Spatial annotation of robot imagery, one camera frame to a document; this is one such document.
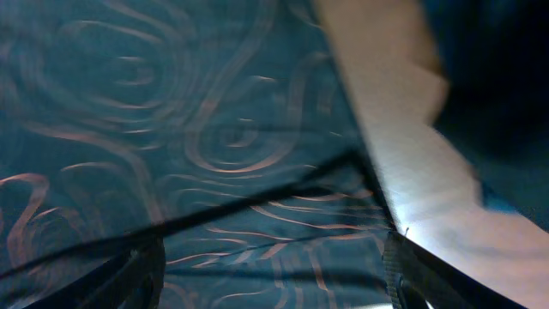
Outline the black patterned sports jersey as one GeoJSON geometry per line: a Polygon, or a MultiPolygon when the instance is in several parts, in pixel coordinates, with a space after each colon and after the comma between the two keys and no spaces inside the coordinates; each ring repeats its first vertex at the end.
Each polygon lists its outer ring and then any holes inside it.
{"type": "Polygon", "coordinates": [[[163,308],[389,303],[391,221],[314,3],[2,1],[2,307],[177,219],[163,308]]]}

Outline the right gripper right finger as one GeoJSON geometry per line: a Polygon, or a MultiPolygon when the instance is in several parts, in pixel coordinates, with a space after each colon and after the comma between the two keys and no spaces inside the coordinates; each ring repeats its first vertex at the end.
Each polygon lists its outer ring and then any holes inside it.
{"type": "Polygon", "coordinates": [[[383,265],[395,309],[525,309],[397,232],[388,233],[383,265]]]}

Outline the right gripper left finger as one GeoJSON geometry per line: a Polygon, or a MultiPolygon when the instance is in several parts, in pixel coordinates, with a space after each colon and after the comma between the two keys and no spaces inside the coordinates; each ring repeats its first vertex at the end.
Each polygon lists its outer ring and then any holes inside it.
{"type": "Polygon", "coordinates": [[[165,267],[163,241],[155,239],[25,309],[157,309],[165,267]]]}

